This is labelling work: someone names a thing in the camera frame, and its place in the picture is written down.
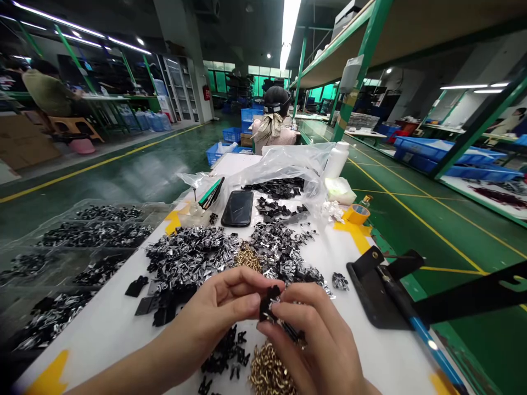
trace person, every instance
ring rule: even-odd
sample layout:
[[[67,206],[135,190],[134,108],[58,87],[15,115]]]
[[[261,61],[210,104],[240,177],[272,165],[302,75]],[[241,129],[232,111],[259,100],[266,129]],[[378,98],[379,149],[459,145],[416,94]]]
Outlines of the person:
[[[22,79],[37,106],[48,116],[87,117],[91,114],[89,106],[82,100],[82,92],[69,90],[60,80],[59,70],[54,65],[35,59],[31,67]]]
[[[487,129],[487,131],[491,131],[490,133],[495,134],[497,136],[512,133],[512,130],[514,130],[514,128],[520,123],[520,121],[525,116],[526,110],[527,108],[525,107],[517,108],[510,117],[507,117],[500,123],[491,126]]]
[[[290,101],[291,94],[279,86],[273,86],[265,93],[263,97],[265,114],[256,132],[253,130],[257,155],[262,154],[262,147],[265,145],[295,144],[296,133],[291,130],[291,118],[287,116]]]
[[[281,326],[260,322],[303,395],[360,394],[379,391],[364,378],[350,328],[318,285],[268,279],[241,266],[207,280],[170,325],[140,348],[98,375],[70,390],[84,394],[162,394],[194,374],[229,328],[238,321],[258,319],[261,296],[277,285],[276,317],[306,334],[301,349]]]

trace hand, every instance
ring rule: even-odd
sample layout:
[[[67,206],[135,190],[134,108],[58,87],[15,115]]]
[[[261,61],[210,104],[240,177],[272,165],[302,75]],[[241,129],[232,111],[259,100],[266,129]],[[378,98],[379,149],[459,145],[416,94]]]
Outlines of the hand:
[[[172,323],[147,347],[170,367],[169,388],[185,381],[238,321],[258,319],[260,295],[285,283],[241,266],[208,279]]]
[[[295,301],[304,304],[293,304]],[[301,350],[279,325],[265,321],[257,326],[273,344],[302,395],[379,393],[362,375],[350,327],[320,286],[292,284],[271,310],[306,334],[307,347]]]

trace smartphone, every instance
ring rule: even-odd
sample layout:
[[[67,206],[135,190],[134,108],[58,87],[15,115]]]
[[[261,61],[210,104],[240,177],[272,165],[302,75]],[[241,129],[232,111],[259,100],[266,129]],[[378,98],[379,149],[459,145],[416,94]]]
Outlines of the smartphone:
[[[253,212],[252,191],[232,191],[221,217],[221,224],[228,227],[246,227]]]

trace concrete pillar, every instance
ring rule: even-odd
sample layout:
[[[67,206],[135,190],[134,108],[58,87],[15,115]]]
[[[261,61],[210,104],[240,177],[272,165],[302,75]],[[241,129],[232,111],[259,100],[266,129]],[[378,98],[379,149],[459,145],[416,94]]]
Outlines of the concrete pillar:
[[[170,41],[183,47],[186,56],[191,60],[188,68],[197,100],[198,115],[202,122],[208,122],[214,116],[214,108],[212,99],[206,101],[203,97],[203,85],[208,83],[208,79],[203,65],[198,22],[192,4],[184,0],[154,0],[154,5],[165,42]]]

